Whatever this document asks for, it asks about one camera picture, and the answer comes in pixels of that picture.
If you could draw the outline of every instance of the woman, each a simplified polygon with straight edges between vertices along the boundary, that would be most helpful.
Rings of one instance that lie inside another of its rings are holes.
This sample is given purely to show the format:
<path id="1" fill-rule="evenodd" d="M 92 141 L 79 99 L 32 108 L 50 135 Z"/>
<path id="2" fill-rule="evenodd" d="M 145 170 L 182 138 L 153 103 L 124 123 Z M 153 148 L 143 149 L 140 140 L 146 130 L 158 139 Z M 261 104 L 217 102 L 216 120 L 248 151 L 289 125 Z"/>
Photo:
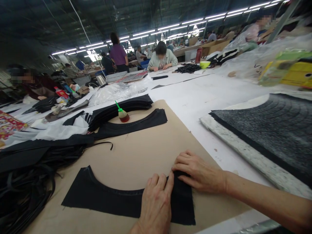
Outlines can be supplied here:
<path id="1" fill-rule="evenodd" d="M 21 65 L 12 64 L 7 67 L 11 73 L 13 83 L 22 84 L 29 96 L 36 100 L 43 100 L 47 97 L 55 96 L 54 87 L 62 89 L 47 76 L 37 74 L 33 69 L 26 69 Z"/>
<path id="2" fill-rule="evenodd" d="M 149 61 L 147 69 L 149 71 L 165 70 L 169 67 L 176 66 L 178 59 L 172 53 L 171 50 L 167 49 L 166 44 L 160 41 L 153 52 L 152 58 Z"/>
<path id="3" fill-rule="evenodd" d="M 118 72 L 127 71 L 129 73 L 128 57 L 124 48 L 119 44 L 117 34 L 112 32 L 110 38 L 113 43 L 113 46 L 110 49 L 110 59 L 116 64 Z"/>

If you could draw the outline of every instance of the green nozzle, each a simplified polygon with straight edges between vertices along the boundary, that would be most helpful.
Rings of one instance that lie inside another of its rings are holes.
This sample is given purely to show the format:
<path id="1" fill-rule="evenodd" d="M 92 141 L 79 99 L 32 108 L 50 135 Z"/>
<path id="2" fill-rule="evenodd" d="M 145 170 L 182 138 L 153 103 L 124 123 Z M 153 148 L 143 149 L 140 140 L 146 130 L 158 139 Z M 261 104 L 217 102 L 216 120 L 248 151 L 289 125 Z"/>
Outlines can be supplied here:
<path id="1" fill-rule="evenodd" d="M 119 105 L 118 105 L 117 102 L 116 102 L 116 105 L 117 105 L 117 107 L 118 107 L 118 111 L 119 111 L 119 112 L 122 112 L 123 110 L 119 107 Z"/>

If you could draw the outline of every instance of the hair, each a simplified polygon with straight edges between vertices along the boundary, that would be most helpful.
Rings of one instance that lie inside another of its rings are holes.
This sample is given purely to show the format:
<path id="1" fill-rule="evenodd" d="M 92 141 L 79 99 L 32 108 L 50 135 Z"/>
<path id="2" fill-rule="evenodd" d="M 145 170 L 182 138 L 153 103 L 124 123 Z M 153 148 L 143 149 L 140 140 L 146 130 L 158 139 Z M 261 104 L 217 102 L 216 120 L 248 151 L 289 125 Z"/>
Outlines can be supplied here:
<path id="1" fill-rule="evenodd" d="M 158 42 L 155 51 L 157 55 L 165 55 L 167 52 L 166 44 L 163 41 Z"/>
<path id="2" fill-rule="evenodd" d="M 110 34 L 110 38 L 111 38 L 111 42 L 113 43 L 113 45 L 118 44 L 119 40 L 115 32 L 112 32 Z"/>

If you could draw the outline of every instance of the forearm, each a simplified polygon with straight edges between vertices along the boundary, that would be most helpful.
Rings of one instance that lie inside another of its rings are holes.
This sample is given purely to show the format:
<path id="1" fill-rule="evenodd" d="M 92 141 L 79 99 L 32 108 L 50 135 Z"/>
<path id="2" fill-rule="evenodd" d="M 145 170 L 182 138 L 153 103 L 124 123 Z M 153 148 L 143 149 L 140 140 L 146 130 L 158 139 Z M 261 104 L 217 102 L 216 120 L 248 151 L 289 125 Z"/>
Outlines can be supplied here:
<path id="1" fill-rule="evenodd" d="M 226 173 L 226 194 L 294 233 L 312 229 L 312 201 Z"/>

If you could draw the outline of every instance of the kettle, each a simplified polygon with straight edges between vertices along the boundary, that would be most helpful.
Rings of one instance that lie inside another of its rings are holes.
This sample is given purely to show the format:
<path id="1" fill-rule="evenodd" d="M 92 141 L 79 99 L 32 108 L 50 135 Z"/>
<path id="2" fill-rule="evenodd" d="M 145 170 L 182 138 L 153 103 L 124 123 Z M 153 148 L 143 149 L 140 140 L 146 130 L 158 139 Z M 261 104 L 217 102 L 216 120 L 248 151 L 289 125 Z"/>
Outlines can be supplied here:
<path id="1" fill-rule="evenodd" d="M 102 75 L 98 75 L 97 76 L 97 82 L 98 82 L 99 86 L 102 86 L 102 85 L 106 84 L 106 78 L 103 77 Z"/>

